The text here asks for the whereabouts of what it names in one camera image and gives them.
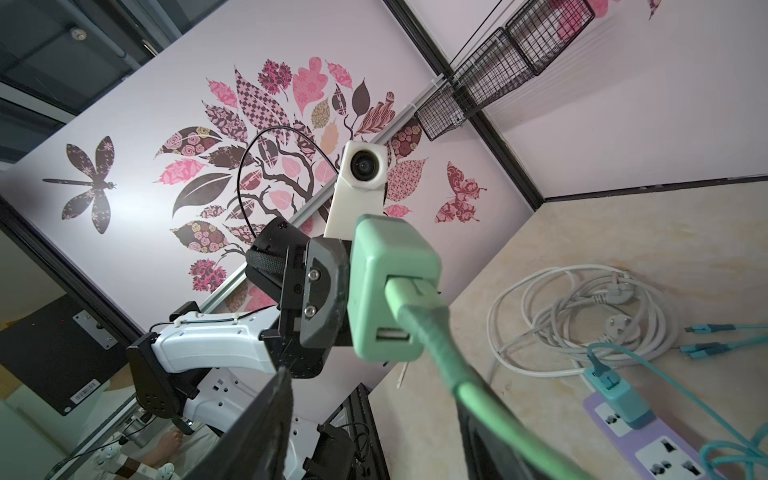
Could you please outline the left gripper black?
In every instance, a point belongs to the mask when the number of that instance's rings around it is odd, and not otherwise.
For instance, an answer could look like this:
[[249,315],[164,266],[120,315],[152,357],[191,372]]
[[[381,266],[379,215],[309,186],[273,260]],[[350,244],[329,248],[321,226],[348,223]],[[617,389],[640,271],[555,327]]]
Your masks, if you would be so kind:
[[282,217],[246,251],[247,279],[279,311],[259,339],[276,367],[295,378],[320,375],[332,348],[351,346],[350,252],[350,241],[311,238]]

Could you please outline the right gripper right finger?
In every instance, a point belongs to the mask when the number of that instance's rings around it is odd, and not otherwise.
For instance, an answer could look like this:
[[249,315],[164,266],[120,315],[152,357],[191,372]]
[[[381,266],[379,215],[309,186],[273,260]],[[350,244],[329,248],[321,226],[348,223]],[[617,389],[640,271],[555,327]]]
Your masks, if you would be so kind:
[[456,401],[465,463],[470,480],[522,478],[515,453]]

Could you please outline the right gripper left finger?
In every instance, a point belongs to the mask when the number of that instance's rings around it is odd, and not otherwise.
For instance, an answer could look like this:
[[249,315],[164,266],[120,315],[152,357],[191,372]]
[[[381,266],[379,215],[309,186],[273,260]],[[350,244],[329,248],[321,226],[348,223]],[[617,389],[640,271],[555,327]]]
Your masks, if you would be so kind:
[[287,479],[293,393],[291,374],[281,367],[255,393],[228,369],[215,368],[198,385],[184,413],[222,432],[187,479]]

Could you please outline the light green charger plug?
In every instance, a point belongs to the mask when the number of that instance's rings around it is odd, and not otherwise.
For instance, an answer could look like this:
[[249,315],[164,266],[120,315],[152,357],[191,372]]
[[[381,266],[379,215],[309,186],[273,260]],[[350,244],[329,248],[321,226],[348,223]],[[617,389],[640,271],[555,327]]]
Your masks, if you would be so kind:
[[410,223],[364,215],[350,257],[347,312],[356,355],[368,362],[418,359],[423,342],[406,317],[436,302],[442,261]]

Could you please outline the teal charger plug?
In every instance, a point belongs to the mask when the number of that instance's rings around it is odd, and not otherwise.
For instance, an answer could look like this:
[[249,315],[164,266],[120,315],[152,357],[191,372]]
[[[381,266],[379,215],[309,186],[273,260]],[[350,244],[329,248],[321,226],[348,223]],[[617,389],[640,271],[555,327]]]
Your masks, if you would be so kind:
[[584,370],[585,378],[631,429],[640,430],[656,419],[648,402],[614,369],[594,354],[587,358],[591,365]]

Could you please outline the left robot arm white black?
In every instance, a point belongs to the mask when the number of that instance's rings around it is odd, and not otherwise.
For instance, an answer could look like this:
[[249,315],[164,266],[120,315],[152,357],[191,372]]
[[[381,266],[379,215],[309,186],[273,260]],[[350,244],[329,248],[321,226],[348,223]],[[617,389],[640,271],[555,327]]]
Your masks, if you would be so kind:
[[246,253],[247,279],[272,305],[246,313],[205,314],[184,304],[127,356],[139,404],[175,423],[192,420],[233,438],[253,434],[283,454],[286,479],[349,479],[355,438],[344,428],[305,423],[287,394],[255,392],[235,375],[319,376],[332,348],[352,343],[346,314],[352,238],[312,238],[283,218],[267,224]]

